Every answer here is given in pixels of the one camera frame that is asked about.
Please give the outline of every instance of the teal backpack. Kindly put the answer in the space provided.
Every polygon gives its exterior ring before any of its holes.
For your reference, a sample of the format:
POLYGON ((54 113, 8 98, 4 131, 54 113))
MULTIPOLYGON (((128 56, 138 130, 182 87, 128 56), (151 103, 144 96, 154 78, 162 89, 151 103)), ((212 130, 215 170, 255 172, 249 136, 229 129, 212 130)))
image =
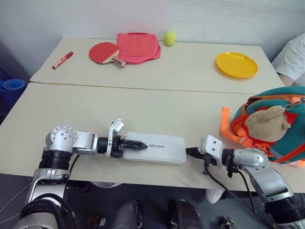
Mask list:
POLYGON ((280 87, 252 96, 236 112, 229 124, 230 108, 223 108, 221 132, 229 139, 244 147, 255 147, 268 154, 271 161, 291 163, 298 161, 305 166, 305 87, 280 87), (245 125, 247 118, 256 111, 266 110, 272 106, 285 109, 287 122, 291 127, 276 142, 266 142, 250 137, 245 125))

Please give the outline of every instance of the yellow tennis ball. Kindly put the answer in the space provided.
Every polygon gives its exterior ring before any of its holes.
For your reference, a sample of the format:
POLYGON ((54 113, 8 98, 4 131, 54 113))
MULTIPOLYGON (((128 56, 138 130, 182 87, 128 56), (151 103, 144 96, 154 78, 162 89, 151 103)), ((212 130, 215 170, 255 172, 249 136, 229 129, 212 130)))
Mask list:
POLYGON ((167 32, 165 34, 164 42, 167 45, 173 45, 176 42, 176 34, 174 32, 167 32))

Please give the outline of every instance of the white power bank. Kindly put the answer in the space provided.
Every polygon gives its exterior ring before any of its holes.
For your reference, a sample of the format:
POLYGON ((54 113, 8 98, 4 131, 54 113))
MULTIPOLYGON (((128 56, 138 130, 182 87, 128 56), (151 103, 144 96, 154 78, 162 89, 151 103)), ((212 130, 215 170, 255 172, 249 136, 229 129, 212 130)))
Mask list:
POLYGON ((181 137, 129 132, 125 138, 141 141, 148 146, 139 151, 124 150, 123 157, 126 160, 169 164, 182 164, 186 161, 185 141, 181 137))

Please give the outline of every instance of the table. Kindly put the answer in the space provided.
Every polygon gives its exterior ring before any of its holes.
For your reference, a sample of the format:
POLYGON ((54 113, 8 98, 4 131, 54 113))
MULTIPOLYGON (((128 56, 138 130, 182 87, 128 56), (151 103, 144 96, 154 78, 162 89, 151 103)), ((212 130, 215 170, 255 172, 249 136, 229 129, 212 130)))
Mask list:
POLYGON ((228 92, 257 94, 282 87, 283 83, 260 46, 160 43, 161 58, 124 68, 113 63, 99 65, 89 59, 92 46, 113 40, 63 38, 43 66, 33 75, 32 82, 78 84, 90 86, 141 88, 176 91, 228 92), (74 55, 58 69, 51 68, 60 58, 74 55), (223 52, 240 52, 256 61, 258 73, 249 79, 236 80, 222 74, 216 58, 223 52))
MULTIPOLYGON (((248 94, 178 92, 30 83, 0 126, 0 173, 32 176, 41 160, 45 136, 60 124, 107 136, 112 120, 125 122, 120 132, 183 137, 187 147, 200 138, 217 138, 223 106, 232 116, 248 94)), ((225 141, 228 147, 232 142, 225 141)), ((273 164, 294 192, 305 192, 305 168, 273 164)), ((211 166, 211 173, 231 190, 245 190, 238 175, 211 166)), ((202 174, 202 160, 188 156, 182 165, 127 161, 104 155, 81 156, 71 179, 176 187, 216 188, 202 174)))

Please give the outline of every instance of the yellow frisbee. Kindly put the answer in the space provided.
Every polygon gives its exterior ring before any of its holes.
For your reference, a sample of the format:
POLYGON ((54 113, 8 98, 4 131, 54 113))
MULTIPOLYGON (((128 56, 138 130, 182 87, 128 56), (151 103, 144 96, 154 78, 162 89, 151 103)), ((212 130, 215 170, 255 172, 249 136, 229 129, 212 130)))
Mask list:
POLYGON ((234 78, 249 78, 254 76, 258 67, 250 57, 237 52, 225 52, 216 60, 221 72, 234 78))

